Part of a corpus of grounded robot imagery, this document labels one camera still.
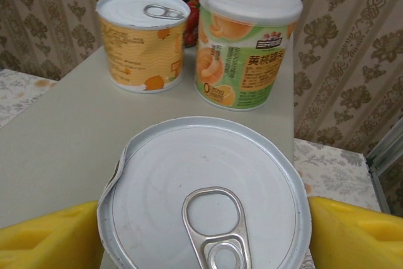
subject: table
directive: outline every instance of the table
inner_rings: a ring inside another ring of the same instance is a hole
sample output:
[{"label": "table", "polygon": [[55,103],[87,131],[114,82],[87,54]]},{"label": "table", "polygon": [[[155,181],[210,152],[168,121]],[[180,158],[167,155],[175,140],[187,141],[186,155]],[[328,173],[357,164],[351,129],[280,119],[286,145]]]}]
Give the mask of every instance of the table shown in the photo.
[{"label": "table", "polygon": [[215,108],[198,96],[194,60],[195,50],[186,50],[184,79],[177,87],[135,94],[113,85],[100,48],[9,122],[0,132],[0,228],[99,199],[130,138],[170,118],[203,115],[242,123],[292,160],[292,51],[267,104],[242,113]]}]

